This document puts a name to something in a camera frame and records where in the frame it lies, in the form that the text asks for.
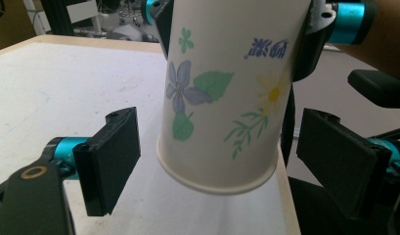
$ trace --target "white table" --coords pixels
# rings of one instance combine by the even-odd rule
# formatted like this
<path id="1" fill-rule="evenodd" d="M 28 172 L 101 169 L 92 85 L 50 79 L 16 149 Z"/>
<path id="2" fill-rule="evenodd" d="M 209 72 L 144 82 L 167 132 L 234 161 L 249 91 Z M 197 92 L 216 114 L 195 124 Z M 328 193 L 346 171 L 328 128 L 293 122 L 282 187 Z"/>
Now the white table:
<path id="1" fill-rule="evenodd" d="M 110 112 L 136 106 L 142 156 L 112 215 L 88 217 L 66 181 L 77 234 L 299 234 L 283 158 L 263 186 L 212 196 L 159 165 L 166 61 L 158 44 L 38 36 L 0 51 L 0 183 L 57 136 L 93 136 Z"/>

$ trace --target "table surface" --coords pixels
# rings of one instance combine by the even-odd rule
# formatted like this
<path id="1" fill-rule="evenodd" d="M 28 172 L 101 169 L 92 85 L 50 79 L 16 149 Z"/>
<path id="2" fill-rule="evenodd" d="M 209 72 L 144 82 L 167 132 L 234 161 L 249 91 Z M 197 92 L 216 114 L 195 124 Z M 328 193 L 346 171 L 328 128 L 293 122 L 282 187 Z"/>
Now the table surface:
<path id="1" fill-rule="evenodd" d="M 0 51 L 0 183 L 57 136 L 93 136 L 105 115 L 137 107 L 142 156 L 112 213 L 88 217 L 65 181 L 77 234 L 300 234 L 279 157 L 261 187 L 207 195 L 159 165 L 166 60 L 158 44 L 44 35 Z"/>

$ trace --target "purple flower print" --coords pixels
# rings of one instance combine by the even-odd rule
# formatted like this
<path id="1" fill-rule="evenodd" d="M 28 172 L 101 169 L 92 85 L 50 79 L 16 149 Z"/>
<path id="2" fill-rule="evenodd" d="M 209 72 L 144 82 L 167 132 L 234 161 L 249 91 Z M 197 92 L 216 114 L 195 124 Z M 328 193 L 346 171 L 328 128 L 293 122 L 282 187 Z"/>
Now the purple flower print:
<path id="1" fill-rule="evenodd" d="M 184 61 L 175 71 L 173 62 L 169 64 L 168 79 L 169 83 L 166 87 L 166 97 L 172 99 L 175 114 L 185 113 L 185 100 L 197 106 L 203 103 L 211 102 L 211 96 L 199 90 L 196 87 L 188 87 L 191 80 L 191 62 Z"/>

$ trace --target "yellow flower print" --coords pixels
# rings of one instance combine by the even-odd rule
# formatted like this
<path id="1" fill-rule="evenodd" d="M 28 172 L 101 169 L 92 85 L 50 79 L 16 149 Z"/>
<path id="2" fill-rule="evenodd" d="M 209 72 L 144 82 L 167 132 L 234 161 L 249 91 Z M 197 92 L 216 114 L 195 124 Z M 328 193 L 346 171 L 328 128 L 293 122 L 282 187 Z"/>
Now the yellow flower print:
<path id="1" fill-rule="evenodd" d="M 276 114 L 282 104 L 282 98 L 289 92 L 289 77 L 286 71 L 280 76 L 276 76 L 269 71 L 267 76 L 259 75 L 257 81 L 264 89 L 264 93 L 258 94 L 262 102 L 258 104 L 258 108 L 262 109 L 262 116 L 268 116 L 269 113 Z"/>

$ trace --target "paper cup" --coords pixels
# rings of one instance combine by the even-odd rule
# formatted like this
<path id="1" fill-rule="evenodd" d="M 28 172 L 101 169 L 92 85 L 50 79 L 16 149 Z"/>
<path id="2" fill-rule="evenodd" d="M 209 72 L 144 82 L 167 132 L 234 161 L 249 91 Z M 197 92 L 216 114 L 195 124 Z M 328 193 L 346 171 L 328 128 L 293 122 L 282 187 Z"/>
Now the paper cup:
<path id="1" fill-rule="evenodd" d="M 309 0 L 175 0 L 157 151 L 179 182 L 237 194 L 273 174 Z"/>

